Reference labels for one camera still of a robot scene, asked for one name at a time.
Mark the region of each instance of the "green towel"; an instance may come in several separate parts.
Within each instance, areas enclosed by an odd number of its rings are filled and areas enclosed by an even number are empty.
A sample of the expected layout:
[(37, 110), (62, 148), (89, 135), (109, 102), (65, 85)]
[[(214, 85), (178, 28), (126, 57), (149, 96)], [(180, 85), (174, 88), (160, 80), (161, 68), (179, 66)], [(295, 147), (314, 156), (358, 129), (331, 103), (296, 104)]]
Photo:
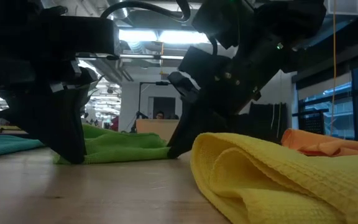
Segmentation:
[(44, 144), (38, 140), (0, 135), (0, 155), (25, 151), (42, 146), (44, 146)]
[[(157, 134), (118, 133), (83, 124), (86, 153), (84, 164), (166, 159), (169, 147)], [(56, 155), (54, 163), (69, 164)]]

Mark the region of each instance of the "red object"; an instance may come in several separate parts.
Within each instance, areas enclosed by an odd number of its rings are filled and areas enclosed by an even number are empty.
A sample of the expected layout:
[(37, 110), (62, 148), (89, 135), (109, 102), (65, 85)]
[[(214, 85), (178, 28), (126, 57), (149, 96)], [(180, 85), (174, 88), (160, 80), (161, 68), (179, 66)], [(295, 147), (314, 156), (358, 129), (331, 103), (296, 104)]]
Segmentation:
[(118, 116), (111, 120), (110, 129), (112, 129), (113, 131), (118, 131)]

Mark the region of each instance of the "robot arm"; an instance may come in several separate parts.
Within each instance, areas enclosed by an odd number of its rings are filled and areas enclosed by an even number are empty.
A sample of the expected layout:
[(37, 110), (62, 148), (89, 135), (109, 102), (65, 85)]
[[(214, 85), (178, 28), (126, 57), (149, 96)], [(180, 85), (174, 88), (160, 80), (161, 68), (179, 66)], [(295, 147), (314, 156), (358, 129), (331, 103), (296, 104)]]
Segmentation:
[[(80, 108), (98, 78), (78, 67), (76, 57), (119, 58), (118, 28), (106, 19), (115, 10), (139, 7), (185, 22), (190, 7), (186, 0), (177, 3), (182, 13), (123, 1), (94, 18), (61, 16), (66, 9), (60, 6), (42, 9), (27, 0), (0, 0), (0, 95), (9, 105), (0, 117), (71, 163), (83, 162)], [(189, 108), (170, 141), (169, 156), (189, 151), (200, 133), (230, 131), (227, 120), (260, 97), (260, 89), (279, 69), (291, 68), (292, 46), (314, 35), (324, 15), (322, 0), (270, 2), (258, 9), (245, 0), (206, 0), (193, 27), (208, 36), (214, 54), (191, 47), (179, 67), (199, 90), (180, 73), (169, 76)], [(216, 55), (217, 42), (238, 47), (236, 56)]]
[(317, 33), (325, 14), (323, 1), (275, 1), (258, 9), (246, 1), (205, 1), (194, 28), (224, 48), (238, 50), (227, 58), (190, 47), (179, 71), (188, 73), (199, 90), (184, 87), (186, 78), (178, 72), (168, 77), (189, 108), (169, 142), (168, 156), (189, 151), (201, 133), (238, 133), (230, 120), (261, 97), (260, 90), (280, 69), (291, 72), (296, 67), (292, 48)]

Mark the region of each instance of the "yellow cloth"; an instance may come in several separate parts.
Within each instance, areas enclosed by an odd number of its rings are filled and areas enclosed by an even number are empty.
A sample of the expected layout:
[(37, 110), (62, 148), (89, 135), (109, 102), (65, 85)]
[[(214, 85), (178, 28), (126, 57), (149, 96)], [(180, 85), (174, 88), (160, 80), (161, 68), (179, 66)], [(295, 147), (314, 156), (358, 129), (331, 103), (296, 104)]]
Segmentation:
[(191, 169), (233, 223), (358, 223), (358, 155), (307, 157), (238, 134), (201, 134)]

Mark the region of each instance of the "orange towel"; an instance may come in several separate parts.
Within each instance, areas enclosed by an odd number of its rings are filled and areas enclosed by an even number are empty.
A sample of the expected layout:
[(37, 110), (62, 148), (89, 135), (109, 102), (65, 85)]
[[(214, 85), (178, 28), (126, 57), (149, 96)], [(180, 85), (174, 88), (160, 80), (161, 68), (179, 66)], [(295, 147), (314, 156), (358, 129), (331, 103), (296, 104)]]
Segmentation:
[(286, 130), (281, 144), (307, 156), (336, 157), (358, 155), (358, 141), (343, 140), (302, 130)]

